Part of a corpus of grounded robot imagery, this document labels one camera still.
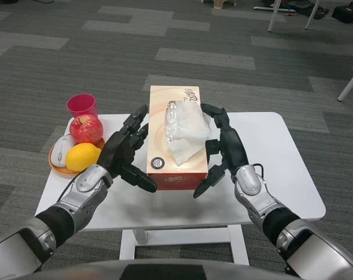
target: plate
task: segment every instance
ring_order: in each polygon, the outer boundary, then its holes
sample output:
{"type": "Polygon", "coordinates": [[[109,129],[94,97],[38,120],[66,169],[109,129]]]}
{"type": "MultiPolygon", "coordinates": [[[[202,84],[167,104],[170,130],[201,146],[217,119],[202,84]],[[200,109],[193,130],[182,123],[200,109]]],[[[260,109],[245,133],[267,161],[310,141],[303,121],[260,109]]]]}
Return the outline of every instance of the plate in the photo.
{"type": "MultiPolygon", "coordinates": [[[[104,139],[101,138],[101,140],[95,146],[97,148],[99,148],[100,150],[102,150],[102,148],[104,148],[104,145],[105,145],[105,141],[104,141],[104,139]]],[[[54,145],[50,149],[49,155],[48,155],[48,162],[49,162],[50,167],[54,171],[56,171],[58,174],[63,175],[63,176],[73,177],[73,176],[77,175],[79,173],[78,171],[73,171],[73,170],[67,169],[67,167],[57,167],[52,164],[50,157],[52,155],[53,148],[54,148],[54,145]]]]}

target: stool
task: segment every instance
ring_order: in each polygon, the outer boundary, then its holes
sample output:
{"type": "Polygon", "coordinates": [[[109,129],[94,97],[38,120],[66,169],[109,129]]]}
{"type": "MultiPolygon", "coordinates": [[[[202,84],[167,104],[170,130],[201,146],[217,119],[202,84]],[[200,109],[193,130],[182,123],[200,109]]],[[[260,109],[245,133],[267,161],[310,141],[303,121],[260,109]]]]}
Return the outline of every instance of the stool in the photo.
{"type": "MultiPolygon", "coordinates": [[[[233,2],[233,6],[237,5],[237,0],[214,0],[214,9],[222,9],[223,3],[225,1],[233,2]]],[[[209,1],[208,0],[201,0],[201,2],[204,3],[204,2],[209,2],[209,1]]]]}

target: white tissue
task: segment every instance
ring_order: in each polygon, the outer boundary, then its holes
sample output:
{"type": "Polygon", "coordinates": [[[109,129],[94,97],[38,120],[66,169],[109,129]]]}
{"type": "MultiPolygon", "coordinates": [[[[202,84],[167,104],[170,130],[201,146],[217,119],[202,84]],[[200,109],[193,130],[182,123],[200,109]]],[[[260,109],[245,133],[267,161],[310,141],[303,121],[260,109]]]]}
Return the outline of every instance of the white tissue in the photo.
{"type": "Polygon", "coordinates": [[[210,117],[201,106],[190,101],[171,101],[166,110],[166,139],[179,166],[205,146],[209,138],[210,117]]]}

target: apple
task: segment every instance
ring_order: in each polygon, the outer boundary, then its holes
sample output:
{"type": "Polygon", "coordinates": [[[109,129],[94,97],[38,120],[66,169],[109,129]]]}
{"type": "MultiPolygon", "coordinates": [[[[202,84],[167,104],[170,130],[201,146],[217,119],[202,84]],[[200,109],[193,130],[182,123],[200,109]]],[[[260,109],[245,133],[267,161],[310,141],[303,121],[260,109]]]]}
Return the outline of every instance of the apple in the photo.
{"type": "Polygon", "coordinates": [[[93,115],[79,115],[70,125],[70,134],[76,143],[96,144],[102,138],[102,123],[93,115]]]}

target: floor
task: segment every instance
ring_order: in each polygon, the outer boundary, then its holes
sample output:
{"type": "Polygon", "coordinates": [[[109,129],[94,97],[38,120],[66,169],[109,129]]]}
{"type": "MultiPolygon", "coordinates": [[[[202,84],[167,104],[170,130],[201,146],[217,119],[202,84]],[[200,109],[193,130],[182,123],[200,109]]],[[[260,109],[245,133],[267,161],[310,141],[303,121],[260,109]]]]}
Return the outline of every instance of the floor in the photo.
{"type": "MultiPolygon", "coordinates": [[[[330,8],[342,0],[322,1],[330,8]]],[[[150,85],[197,85],[227,111],[274,111],[291,131],[327,215],[315,224],[353,253],[353,24],[254,11],[259,0],[31,0],[0,5],[0,232],[33,216],[47,153],[70,118],[66,101],[96,96],[100,113],[148,103],[150,85]]],[[[283,271],[275,248],[243,226],[250,264],[283,271]]],[[[118,259],[121,232],[78,233],[44,269],[118,259]]],[[[138,258],[232,261],[228,244],[143,247],[138,258]]]]}

